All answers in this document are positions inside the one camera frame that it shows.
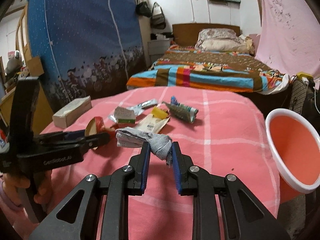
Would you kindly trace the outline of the person's left hand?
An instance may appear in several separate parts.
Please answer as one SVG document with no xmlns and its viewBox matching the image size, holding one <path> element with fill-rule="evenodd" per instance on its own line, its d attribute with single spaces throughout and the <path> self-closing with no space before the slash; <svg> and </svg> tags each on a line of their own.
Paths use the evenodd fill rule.
<svg viewBox="0 0 320 240">
<path fill-rule="evenodd" d="M 10 173 L 3 174 L 3 190 L 9 199 L 15 204 L 22 204 L 18 195 L 18 189 L 28 189 L 30 180 L 24 176 Z M 46 171 L 45 177 L 38 187 L 37 193 L 34 195 L 34 201 L 37 204 L 48 204 L 52 198 L 52 171 Z"/>
</svg>

